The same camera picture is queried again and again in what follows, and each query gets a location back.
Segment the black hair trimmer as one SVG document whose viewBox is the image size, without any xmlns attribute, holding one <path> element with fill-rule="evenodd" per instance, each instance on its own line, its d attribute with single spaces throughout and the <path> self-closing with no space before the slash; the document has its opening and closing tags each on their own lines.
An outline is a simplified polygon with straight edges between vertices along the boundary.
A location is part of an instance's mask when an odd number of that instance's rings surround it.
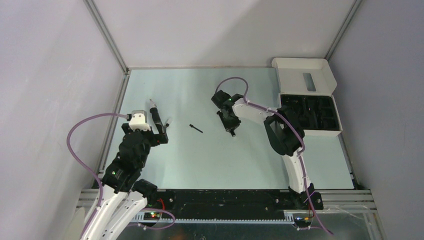
<svg viewBox="0 0 424 240">
<path fill-rule="evenodd" d="M 164 126 L 160 118 L 157 105 L 152 99 L 149 100 L 149 112 L 151 114 L 152 121 L 155 124 L 156 128 L 158 130 L 162 129 Z"/>
</svg>

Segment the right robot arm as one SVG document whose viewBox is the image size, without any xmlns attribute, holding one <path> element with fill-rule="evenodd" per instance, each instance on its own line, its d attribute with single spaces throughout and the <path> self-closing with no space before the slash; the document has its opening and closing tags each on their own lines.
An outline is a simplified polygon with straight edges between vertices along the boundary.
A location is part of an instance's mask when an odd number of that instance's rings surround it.
<svg viewBox="0 0 424 240">
<path fill-rule="evenodd" d="M 235 137 L 242 119 L 263 125 L 271 148 L 281 156 L 288 175 L 289 199 L 295 209 L 322 210 L 322 196 L 315 190 L 304 163 L 305 133 L 287 107 L 265 108 L 245 103 L 240 94 L 213 96 L 217 115 L 226 132 Z"/>
</svg>

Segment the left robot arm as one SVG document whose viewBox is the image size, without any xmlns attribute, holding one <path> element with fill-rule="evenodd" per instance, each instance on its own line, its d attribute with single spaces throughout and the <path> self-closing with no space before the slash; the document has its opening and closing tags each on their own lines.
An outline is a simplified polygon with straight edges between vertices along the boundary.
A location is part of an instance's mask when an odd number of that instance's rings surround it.
<svg viewBox="0 0 424 240">
<path fill-rule="evenodd" d="M 99 205 L 90 209 L 81 239 L 115 240 L 137 213 L 156 206 L 157 186 L 140 178 L 151 148 L 168 143 L 166 126 L 159 118 L 153 122 L 158 133 L 141 130 L 134 120 L 122 125 L 125 135 L 100 181 Z"/>
</svg>

